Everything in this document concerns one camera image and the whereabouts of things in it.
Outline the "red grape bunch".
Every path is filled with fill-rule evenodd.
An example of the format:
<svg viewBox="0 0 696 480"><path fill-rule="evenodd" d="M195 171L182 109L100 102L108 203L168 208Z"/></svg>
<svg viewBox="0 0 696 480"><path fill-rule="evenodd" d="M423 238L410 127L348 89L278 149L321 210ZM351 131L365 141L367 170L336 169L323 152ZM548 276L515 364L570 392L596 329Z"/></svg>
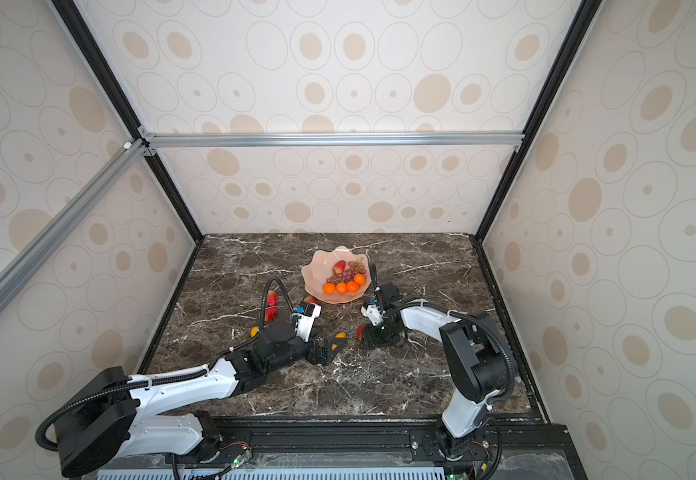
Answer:
<svg viewBox="0 0 696 480"><path fill-rule="evenodd" d="M366 276L368 274L368 267L362 261L347 261L347 267L342 274L332 275L326 280L327 283L332 283L337 286L339 283L349 283L354 281L354 277L357 274L363 274Z"/></svg>

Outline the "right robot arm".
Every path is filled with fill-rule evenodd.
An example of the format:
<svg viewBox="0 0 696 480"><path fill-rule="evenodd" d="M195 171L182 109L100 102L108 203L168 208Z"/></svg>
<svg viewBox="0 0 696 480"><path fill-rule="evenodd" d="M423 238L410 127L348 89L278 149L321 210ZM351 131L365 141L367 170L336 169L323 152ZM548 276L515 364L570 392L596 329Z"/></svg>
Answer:
<svg viewBox="0 0 696 480"><path fill-rule="evenodd" d="M460 312L404 296L394 284L379 283L375 263L369 264L369 273L372 296L361 308L368 322L359 328L360 345L367 350L394 346L411 331L441 343L455 389L439 421L437 444L445 457L457 459L495 405L513 395L517 364L511 347L488 313Z"/></svg>

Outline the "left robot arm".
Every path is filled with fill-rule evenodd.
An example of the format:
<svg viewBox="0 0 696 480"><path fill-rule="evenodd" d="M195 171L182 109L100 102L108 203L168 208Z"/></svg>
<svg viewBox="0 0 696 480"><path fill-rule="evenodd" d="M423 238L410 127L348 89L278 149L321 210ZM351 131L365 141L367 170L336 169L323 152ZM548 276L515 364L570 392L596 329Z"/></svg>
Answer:
<svg viewBox="0 0 696 480"><path fill-rule="evenodd" d="M174 410L246 394L263 386L271 373L299 361L328 366L346 346L342 334L318 338L320 306L287 307L288 318L261 318L254 336L208 363L152 375L128 375L120 367L103 370L39 424L36 444L57 453L65 478L127 456L214 459L220 435L210 414L176 416Z"/></svg>

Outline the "pink wavy fruit bowl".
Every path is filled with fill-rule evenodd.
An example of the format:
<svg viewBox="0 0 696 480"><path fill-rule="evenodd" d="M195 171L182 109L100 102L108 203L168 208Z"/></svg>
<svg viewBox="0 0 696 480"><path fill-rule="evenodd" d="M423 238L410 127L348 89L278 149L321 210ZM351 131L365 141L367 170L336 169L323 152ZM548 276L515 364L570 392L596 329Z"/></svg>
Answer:
<svg viewBox="0 0 696 480"><path fill-rule="evenodd" d="M373 280L368 256L355 254L346 246L317 250L301 273L306 293L326 304L359 299Z"/></svg>

